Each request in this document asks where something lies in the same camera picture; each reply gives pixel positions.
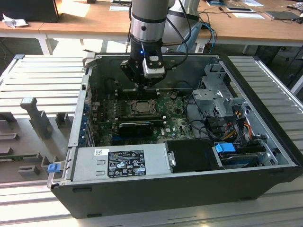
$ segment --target wire bundle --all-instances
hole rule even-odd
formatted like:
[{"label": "wire bundle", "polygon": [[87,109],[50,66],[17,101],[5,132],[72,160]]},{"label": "wire bundle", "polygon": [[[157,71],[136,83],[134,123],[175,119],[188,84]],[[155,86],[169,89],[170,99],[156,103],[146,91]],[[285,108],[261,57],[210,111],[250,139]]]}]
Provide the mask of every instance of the wire bundle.
[{"label": "wire bundle", "polygon": [[244,126],[247,127],[247,130],[248,130],[248,137],[250,139],[252,139],[252,129],[251,129],[251,126],[247,123],[247,122],[244,122]]},{"label": "wire bundle", "polygon": [[212,28],[212,26],[210,24],[210,19],[209,19],[208,13],[206,13],[204,11],[203,12],[199,12],[199,14],[201,14],[201,13],[205,13],[207,15],[207,20],[208,20],[208,24],[209,25],[207,25],[206,23],[204,23],[204,21],[202,20],[201,16],[200,16],[200,20],[202,22],[202,25],[204,25],[205,27],[207,27],[208,30],[210,31],[211,36],[210,36],[209,41],[207,42],[207,44],[210,44],[210,41],[212,40],[212,46],[211,46],[211,48],[209,50],[209,53],[211,53],[212,50],[213,50],[213,48],[214,48],[214,45],[215,45],[215,43],[217,41],[217,32]]}]

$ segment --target cable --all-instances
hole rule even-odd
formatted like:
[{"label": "cable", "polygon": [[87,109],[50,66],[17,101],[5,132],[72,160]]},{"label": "cable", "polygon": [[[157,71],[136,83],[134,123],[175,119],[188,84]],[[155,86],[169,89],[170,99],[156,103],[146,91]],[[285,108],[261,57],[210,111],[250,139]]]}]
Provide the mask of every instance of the cable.
[{"label": "cable", "polygon": [[9,48],[4,44],[4,42],[2,40],[0,40],[0,43],[5,47],[5,49],[8,50],[8,52],[13,56],[15,57],[15,55],[9,50]]},{"label": "cable", "polygon": [[[289,67],[292,65],[292,63],[294,62],[294,60],[296,59],[296,57],[299,55],[299,53],[301,52],[301,50],[303,49],[303,45],[301,46],[301,48],[299,49],[298,53],[295,55],[295,57],[292,59],[292,61],[288,64],[287,68],[285,69],[283,76],[285,75],[285,73],[287,72],[287,70],[289,69]],[[287,87],[292,83],[293,80],[290,80],[287,83]]]},{"label": "cable", "polygon": [[212,37],[213,37],[212,47],[211,47],[211,49],[209,50],[209,53],[211,53],[212,50],[213,50],[213,47],[214,47],[214,43],[215,43],[215,34],[214,34],[213,29],[212,29],[210,26],[208,26],[208,25],[206,25],[206,24],[204,24],[204,26],[207,27],[207,28],[210,30],[210,32],[211,32],[211,34],[212,34]]},{"label": "cable", "polygon": [[129,28],[128,28],[128,34],[127,34],[127,41],[126,41],[126,49],[125,49],[125,53],[127,53],[127,49],[129,46],[129,42],[131,41],[131,27],[132,27],[132,23],[129,24]]},{"label": "cable", "polygon": [[184,9],[184,6],[183,6],[181,0],[179,0],[179,3],[180,3],[180,6],[181,6],[181,8],[182,8],[184,17],[185,17],[185,19],[186,19],[186,21],[187,21],[187,25],[188,25],[188,29],[189,29],[189,35],[188,35],[188,37],[185,39],[185,42],[187,42],[187,41],[191,38],[191,26],[190,26],[188,17],[187,17],[187,15],[186,15],[186,11],[185,11],[185,9]]},{"label": "cable", "polygon": [[132,28],[132,6],[133,6],[133,1],[131,1],[131,4],[130,4],[129,9],[128,9],[128,17],[129,17],[129,20],[130,20],[131,23],[129,24],[129,28],[128,28],[125,53],[127,53],[129,42],[131,41],[131,36],[132,36],[132,33],[131,33],[131,28]]},{"label": "cable", "polygon": [[211,39],[213,39],[212,47],[211,47],[211,49],[209,50],[209,53],[211,53],[212,50],[213,50],[213,47],[214,47],[214,45],[215,45],[215,43],[216,43],[216,41],[217,41],[217,32],[216,32],[216,31],[212,28],[212,26],[211,26],[210,19],[209,19],[209,16],[208,16],[208,13],[206,13],[206,12],[203,12],[203,13],[205,13],[206,16],[207,16],[207,20],[208,20],[209,26],[207,26],[207,25],[205,25],[205,24],[204,24],[204,25],[210,30],[210,33],[211,33],[211,36],[210,36],[209,41],[207,42],[207,44],[210,44]]},{"label": "cable", "polygon": [[229,16],[228,13],[226,13],[226,12],[223,10],[222,7],[219,7],[218,9],[219,9],[220,11],[222,11],[223,13],[225,13],[229,18],[231,18],[231,16]]},{"label": "cable", "polygon": [[193,86],[191,86],[191,85],[190,85],[187,81],[185,81],[185,80],[178,80],[178,81],[172,86],[172,88],[175,89],[175,88],[176,88],[176,85],[177,85],[178,83],[185,83],[185,84],[187,84],[188,86],[190,86],[191,89],[194,89]]},{"label": "cable", "polygon": [[[185,43],[191,38],[191,26],[190,26],[188,17],[187,17],[187,15],[186,15],[186,11],[185,11],[185,9],[184,9],[184,6],[183,6],[181,0],[179,0],[179,3],[180,3],[180,6],[181,6],[181,8],[182,8],[184,17],[185,17],[185,19],[186,19],[186,21],[187,21],[187,25],[188,25],[188,29],[189,29],[189,35],[187,36],[186,39],[182,38],[182,39],[181,39],[182,42],[181,42],[180,44],[178,44],[178,43],[167,43],[167,44],[163,44],[163,46],[175,46],[175,45],[185,44]],[[172,25],[172,22],[171,22],[168,18],[167,18],[167,21],[170,23],[170,25],[173,27],[173,29],[177,32],[177,28],[176,28],[174,25]]]},{"label": "cable", "polygon": [[[288,9],[288,10],[285,10],[285,11],[281,11],[281,12],[288,12],[288,11],[291,11],[293,9]],[[207,13],[212,13],[212,14],[222,14],[223,12],[207,12]],[[264,11],[255,11],[255,12],[245,12],[245,13],[264,13]]]},{"label": "cable", "polygon": [[133,1],[131,1],[131,4],[128,9],[128,17],[130,21],[132,21],[132,7],[133,7]]},{"label": "cable", "polygon": [[3,47],[0,45],[0,48],[3,50],[4,52],[4,64],[7,66],[7,63],[6,63],[6,57],[7,57],[7,54],[6,54],[6,51],[3,49]]},{"label": "cable", "polygon": [[188,46],[187,46],[187,43],[185,42],[183,36],[181,35],[181,33],[180,33],[180,32],[178,31],[178,29],[174,26],[174,24],[170,21],[170,19],[169,19],[169,18],[166,18],[166,19],[167,19],[167,21],[169,22],[169,24],[173,27],[173,29],[176,31],[176,33],[178,34],[178,36],[180,37],[180,39],[184,42],[183,44],[184,44],[184,46],[185,46],[185,51],[186,51],[186,52],[185,52],[185,57],[184,57],[183,60],[181,60],[181,61],[178,62],[178,63],[175,63],[171,68],[168,68],[168,69],[167,69],[167,70],[172,70],[173,68],[175,68],[175,67],[181,65],[183,62],[186,61],[186,59],[187,59],[187,57],[188,57]]}]

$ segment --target slotted metal surface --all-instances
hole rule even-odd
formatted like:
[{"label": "slotted metal surface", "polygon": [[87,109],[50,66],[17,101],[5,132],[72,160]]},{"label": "slotted metal surface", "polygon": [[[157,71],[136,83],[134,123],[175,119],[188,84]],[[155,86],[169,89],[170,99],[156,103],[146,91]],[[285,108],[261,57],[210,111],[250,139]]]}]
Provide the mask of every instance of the slotted metal surface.
[{"label": "slotted metal surface", "polygon": [[24,97],[36,97],[38,110],[48,117],[57,112],[73,116],[85,74],[82,68],[82,57],[26,55],[1,77],[0,112],[28,118],[19,105]]},{"label": "slotted metal surface", "polygon": [[[272,113],[300,151],[303,151],[302,103],[269,71],[252,57],[230,57],[248,84]],[[231,83],[236,94],[240,91]]]}]

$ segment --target wooden desk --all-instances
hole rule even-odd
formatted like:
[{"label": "wooden desk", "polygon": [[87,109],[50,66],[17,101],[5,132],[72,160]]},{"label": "wooden desk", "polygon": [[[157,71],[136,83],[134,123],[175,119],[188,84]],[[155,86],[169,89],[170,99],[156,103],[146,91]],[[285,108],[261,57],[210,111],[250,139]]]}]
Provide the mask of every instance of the wooden desk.
[{"label": "wooden desk", "polygon": [[58,23],[44,23],[39,29],[40,33],[127,36],[130,24],[128,12],[109,11],[111,4],[106,2],[88,5],[85,1],[78,1],[68,4],[70,8],[75,7],[75,12],[67,9],[75,15],[79,14],[81,5],[89,6],[86,16],[63,14]]},{"label": "wooden desk", "polygon": [[43,22],[28,22],[29,26],[11,28],[7,27],[4,23],[0,22],[0,37],[13,37],[13,38],[34,38],[38,39],[42,52],[48,53],[51,50],[50,44],[45,34],[39,33],[39,28]]},{"label": "wooden desk", "polygon": [[[283,5],[295,4],[293,1],[285,0],[257,0],[263,4],[264,8],[250,7],[254,11],[285,11],[289,10],[287,7],[278,7]],[[271,20],[270,16],[265,13],[259,13],[265,19],[250,19],[250,18],[236,18],[232,13],[229,13],[231,18],[226,14],[212,14],[212,12],[221,12],[217,7],[214,9],[207,5],[206,2],[201,2],[199,11],[209,13],[210,23],[218,34],[219,43],[233,43],[233,44],[255,44],[255,43],[272,43],[279,45],[279,43],[289,43],[289,45],[303,44],[303,26],[296,22]],[[291,12],[300,15],[297,10]],[[207,22],[205,13],[201,14],[201,18]],[[209,31],[201,31],[199,39],[205,39]]]},{"label": "wooden desk", "polygon": [[[288,8],[279,6],[295,4],[293,1],[284,0],[258,0],[258,2],[265,7],[251,7],[255,11],[285,11]],[[84,1],[77,4],[86,6]],[[65,14],[59,23],[44,23],[39,28],[39,32],[46,34],[48,38],[124,40],[129,28],[128,13],[109,11],[109,7],[110,4],[104,2],[91,4],[85,17]],[[217,7],[209,8],[212,7],[202,0],[198,10],[209,12],[211,25],[218,34],[216,43],[274,46],[301,46],[303,44],[303,25],[296,22],[288,24],[280,20],[271,20],[265,13],[260,13],[265,19],[236,18],[232,13],[229,14],[231,18],[228,18],[224,13],[212,14],[221,12]],[[201,14],[201,17],[205,22],[207,21],[205,13]],[[198,43],[204,45],[209,37],[210,32],[202,30]]]}]

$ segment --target power supply label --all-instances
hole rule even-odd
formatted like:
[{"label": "power supply label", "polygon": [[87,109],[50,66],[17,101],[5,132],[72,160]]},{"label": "power supply label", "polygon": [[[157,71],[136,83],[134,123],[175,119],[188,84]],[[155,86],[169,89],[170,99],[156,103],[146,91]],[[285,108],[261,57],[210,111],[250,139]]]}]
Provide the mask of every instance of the power supply label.
[{"label": "power supply label", "polygon": [[146,175],[143,150],[109,152],[107,175],[110,178]]}]

